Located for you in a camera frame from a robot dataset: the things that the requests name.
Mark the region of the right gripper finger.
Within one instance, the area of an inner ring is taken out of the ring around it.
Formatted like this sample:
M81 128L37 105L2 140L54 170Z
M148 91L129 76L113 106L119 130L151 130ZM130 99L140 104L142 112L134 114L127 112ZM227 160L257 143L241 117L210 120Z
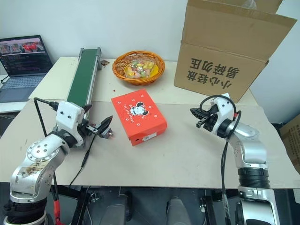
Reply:
M208 116L207 113L203 112L200 108L191 108L190 111L196 118L204 118Z
M196 127L200 128L201 126L205 127L209 127L209 120L210 117L202 117L201 119L199 119L199 121L196 123Z

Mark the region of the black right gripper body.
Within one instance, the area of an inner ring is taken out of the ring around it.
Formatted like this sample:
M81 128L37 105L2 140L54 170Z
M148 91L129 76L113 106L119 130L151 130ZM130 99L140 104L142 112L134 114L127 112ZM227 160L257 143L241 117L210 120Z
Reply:
M214 104L209 110L208 113L210 113L210 115L208 116L207 120L204 123L203 128L208 130L209 132L212 132L217 120L218 120L218 106L216 104Z

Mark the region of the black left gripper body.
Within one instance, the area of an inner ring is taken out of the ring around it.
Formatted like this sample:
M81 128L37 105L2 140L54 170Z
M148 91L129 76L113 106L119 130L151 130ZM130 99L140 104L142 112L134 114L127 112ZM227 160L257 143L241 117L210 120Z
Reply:
M90 131L88 130L89 121L83 119L80 124L78 124L78 133L82 138L90 136Z

